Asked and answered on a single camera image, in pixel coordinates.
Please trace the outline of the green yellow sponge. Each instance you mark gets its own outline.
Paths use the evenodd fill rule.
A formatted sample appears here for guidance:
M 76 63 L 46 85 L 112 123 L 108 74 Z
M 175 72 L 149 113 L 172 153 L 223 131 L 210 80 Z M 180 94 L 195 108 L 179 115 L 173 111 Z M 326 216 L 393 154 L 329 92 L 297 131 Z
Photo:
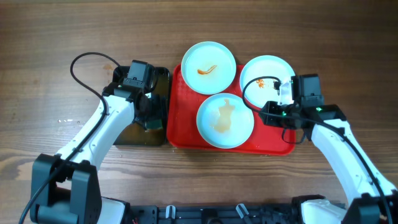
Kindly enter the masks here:
M 152 121 L 146 121 L 145 124 L 146 129 L 149 130 L 158 130 L 158 129 L 163 129 L 163 122 L 161 119 L 155 119 Z

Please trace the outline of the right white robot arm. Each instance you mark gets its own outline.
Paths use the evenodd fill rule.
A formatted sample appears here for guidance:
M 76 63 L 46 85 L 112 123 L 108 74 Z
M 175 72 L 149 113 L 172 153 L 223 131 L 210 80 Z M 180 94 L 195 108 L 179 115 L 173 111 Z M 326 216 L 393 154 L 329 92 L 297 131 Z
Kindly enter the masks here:
M 327 199 L 302 200 L 302 223 L 397 223 L 397 188 L 371 162 L 336 105 L 279 106 L 268 102 L 259 111 L 265 125 L 302 129 L 326 157 L 345 192 L 348 208 Z

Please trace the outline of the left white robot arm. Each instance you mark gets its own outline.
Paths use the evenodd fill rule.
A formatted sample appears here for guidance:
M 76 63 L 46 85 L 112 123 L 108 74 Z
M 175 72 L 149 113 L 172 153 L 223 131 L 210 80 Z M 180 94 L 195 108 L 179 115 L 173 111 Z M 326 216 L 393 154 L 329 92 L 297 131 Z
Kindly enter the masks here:
M 137 100 L 104 96 L 80 132 L 55 155 L 32 166 L 31 197 L 24 210 L 34 223 L 130 223 L 130 204 L 101 195 L 98 170 L 119 135 L 132 123 L 163 128 L 164 96 Z

